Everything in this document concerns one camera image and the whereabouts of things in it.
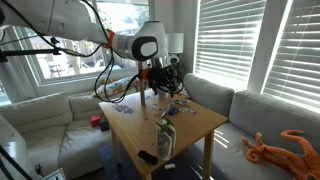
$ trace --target red object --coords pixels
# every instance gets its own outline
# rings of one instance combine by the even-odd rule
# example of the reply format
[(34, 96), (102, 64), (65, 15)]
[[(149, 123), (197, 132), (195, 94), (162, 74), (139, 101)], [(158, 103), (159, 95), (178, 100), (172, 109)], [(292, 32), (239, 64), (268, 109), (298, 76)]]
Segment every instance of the red object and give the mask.
[(90, 118), (91, 126), (92, 126), (92, 127), (99, 126), (99, 124), (100, 124), (100, 119), (101, 119), (101, 115), (100, 115), (100, 114), (91, 116), (91, 118)]

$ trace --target orange octopus toy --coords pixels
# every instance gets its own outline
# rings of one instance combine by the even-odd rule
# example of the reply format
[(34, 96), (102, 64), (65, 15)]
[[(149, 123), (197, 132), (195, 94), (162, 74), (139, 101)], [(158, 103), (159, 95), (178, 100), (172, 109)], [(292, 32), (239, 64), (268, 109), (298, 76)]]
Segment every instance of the orange octopus toy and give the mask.
[(298, 142), (305, 153), (300, 157), (288, 150), (268, 146), (262, 142), (261, 133), (256, 134), (256, 146), (249, 144), (246, 138), (242, 137), (242, 142), (250, 149), (247, 151), (247, 159), (258, 163), (263, 157), (267, 161), (283, 168), (287, 168), (295, 173), (295, 180), (320, 180), (320, 157), (312, 148), (311, 144), (304, 138), (291, 134), (303, 133), (300, 130), (286, 130), (281, 133), (281, 137)]

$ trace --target lamp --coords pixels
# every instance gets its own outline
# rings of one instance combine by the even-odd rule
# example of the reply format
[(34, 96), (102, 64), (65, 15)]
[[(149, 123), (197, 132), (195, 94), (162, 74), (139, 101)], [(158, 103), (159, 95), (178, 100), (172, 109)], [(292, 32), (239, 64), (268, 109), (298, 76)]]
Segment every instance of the lamp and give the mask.
[(169, 54), (166, 58), (166, 65), (180, 62), (179, 54), (183, 53), (183, 36), (183, 33), (166, 34), (167, 51)]

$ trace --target white window blinds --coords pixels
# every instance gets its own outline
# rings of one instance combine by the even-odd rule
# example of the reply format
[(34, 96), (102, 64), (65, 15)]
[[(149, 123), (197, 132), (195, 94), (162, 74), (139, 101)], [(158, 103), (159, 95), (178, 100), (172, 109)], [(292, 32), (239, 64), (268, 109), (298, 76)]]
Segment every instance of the white window blinds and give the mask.
[(246, 89), (265, 0), (201, 0), (194, 73)]
[(264, 95), (320, 110), (320, 1), (294, 0)]

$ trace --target table leg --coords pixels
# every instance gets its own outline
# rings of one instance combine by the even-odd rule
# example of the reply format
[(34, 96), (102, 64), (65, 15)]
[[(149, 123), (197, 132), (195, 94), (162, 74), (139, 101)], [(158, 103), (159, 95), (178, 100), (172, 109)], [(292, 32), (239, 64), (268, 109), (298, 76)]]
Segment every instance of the table leg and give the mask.
[(120, 152), (119, 152), (119, 144), (118, 144), (118, 141), (117, 141), (117, 135), (112, 130), (112, 127), (110, 127), (110, 130), (111, 130), (111, 134), (112, 134), (112, 145), (113, 145), (114, 157), (115, 157), (116, 163), (120, 164), (121, 163), (121, 157), (120, 157)]
[(151, 174), (142, 175), (142, 180), (152, 180)]
[(211, 175), (211, 161), (213, 150), (213, 131), (206, 135), (204, 143), (203, 180), (209, 180)]

